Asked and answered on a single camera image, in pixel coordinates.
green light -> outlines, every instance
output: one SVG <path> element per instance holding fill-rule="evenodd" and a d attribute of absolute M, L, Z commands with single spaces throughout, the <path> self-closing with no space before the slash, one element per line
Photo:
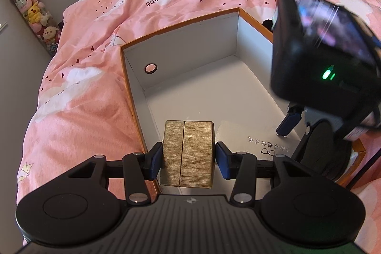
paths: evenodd
<path fill-rule="evenodd" d="M 328 70 L 325 71 L 325 73 L 323 73 L 322 78 L 325 80 L 325 79 L 327 79 L 329 77 L 330 74 L 331 74 L 331 71 L 328 69 Z"/>

green led indicator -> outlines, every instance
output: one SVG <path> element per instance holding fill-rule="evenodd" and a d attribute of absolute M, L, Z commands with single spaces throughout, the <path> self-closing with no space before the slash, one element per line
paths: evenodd
<path fill-rule="evenodd" d="M 334 69 L 335 67 L 334 66 L 330 66 L 326 71 L 325 71 L 325 73 L 323 73 L 323 76 L 322 76 L 322 78 L 324 79 L 324 80 L 326 80 L 329 76 L 330 76 L 330 74 L 331 74 L 331 72 L 332 72 L 332 70 Z"/>

brushed gold surface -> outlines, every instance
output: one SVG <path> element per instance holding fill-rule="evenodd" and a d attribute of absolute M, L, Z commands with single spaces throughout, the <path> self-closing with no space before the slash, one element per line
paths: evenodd
<path fill-rule="evenodd" d="M 181 187 L 211 188 L 215 143 L 213 122 L 186 121 L 182 145 Z"/>
<path fill-rule="evenodd" d="M 166 121 L 163 139 L 160 185 L 180 186 L 184 121 Z"/>

pink bedding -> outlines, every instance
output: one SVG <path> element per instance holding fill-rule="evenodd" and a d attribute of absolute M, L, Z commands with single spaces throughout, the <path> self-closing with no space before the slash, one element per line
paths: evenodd
<path fill-rule="evenodd" d="M 30 191 L 95 154 L 108 160 L 140 151 L 138 132 L 123 80 L 119 47 L 181 21 L 242 7 L 261 23 L 271 19 L 277 0 L 80 0 L 64 12 L 57 55 L 40 87 L 18 173 L 17 202 Z M 381 38 L 381 0 L 330 0 L 359 15 Z M 367 159 L 381 138 L 366 135 Z M 357 242 L 380 253 L 381 173 L 375 166 L 361 180 L 359 196 L 367 220 Z M 123 184 L 110 181 L 122 198 Z"/>

camera screen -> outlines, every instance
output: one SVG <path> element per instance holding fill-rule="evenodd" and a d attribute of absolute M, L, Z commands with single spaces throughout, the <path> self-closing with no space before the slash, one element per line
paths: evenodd
<path fill-rule="evenodd" d="M 363 62 L 375 65 L 360 32 L 355 27 L 350 13 L 325 0 L 295 0 L 304 35 L 315 41 L 348 53 Z"/>

